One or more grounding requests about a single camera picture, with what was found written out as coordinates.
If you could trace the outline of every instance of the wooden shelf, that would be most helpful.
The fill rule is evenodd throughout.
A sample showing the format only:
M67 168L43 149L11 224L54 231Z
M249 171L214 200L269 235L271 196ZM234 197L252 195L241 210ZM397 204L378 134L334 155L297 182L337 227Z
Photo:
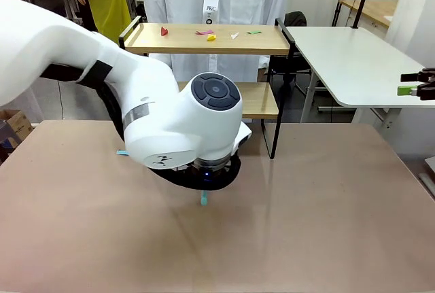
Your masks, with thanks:
M162 37L161 27L168 29L169 34ZM217 35L215 41L195 34L209 29ZM247 33L255 30L261 33ZM234 33L239 33L236 39L231 38ZM278 27L259 25L140 23L125 40L125 49L135 54L288 55L289 48Z
M182 90L187 82L179 82ZM238 82L236 83L243 99L243 117L265 120L275 120L278 117L278 107L267 82Z
M338 0L339 3L358 10L360 8L360 1L353 3L353 0ZM366 1L362 14L375 23L379 23L388 28L391 22L384 18L384 16L393 16L396 11L397 1Z

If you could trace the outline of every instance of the blue object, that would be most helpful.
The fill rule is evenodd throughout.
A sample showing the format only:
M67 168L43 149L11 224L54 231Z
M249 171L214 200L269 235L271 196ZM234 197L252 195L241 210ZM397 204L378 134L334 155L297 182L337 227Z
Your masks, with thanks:
M201 191L201 205L207 206L207 191Z
M126 152L125 150L117 150L116 154L123 155L123 156L130 156L130 154L128 152Z

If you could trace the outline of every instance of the red object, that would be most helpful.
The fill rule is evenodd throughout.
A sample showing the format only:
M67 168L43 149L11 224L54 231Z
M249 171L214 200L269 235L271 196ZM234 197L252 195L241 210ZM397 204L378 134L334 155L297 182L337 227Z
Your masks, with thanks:
M165 29L165 28L161 28L161 30L160 30L160 34L162 35L162 36L166 36L167 34L168 34L168 29Z

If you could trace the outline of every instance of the white robotic arm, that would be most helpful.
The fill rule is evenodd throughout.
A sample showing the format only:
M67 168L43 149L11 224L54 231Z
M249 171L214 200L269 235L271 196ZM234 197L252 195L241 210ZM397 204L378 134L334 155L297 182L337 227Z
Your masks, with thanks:
M100 96L121 136L124 128L136 162L188 188L217 190L235 178L237 150L251 131L241 121L242 99L229 79L202 73L180 92L170 68L158 60L128 53L29 3L0 0L0 6L7 29L0 45L0 105L40 76L73 80L105 92Z

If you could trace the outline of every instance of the cardboard box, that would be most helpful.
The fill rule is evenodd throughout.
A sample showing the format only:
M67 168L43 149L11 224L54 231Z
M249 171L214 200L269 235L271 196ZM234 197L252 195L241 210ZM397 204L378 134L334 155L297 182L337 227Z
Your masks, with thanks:
M33 131L33 127L22 111L15 109L1 110L0 120L5 120L21 141L26 139L30 132ZM2 141L0 145L5 148L16 148L18 143L14 139L8 138Z

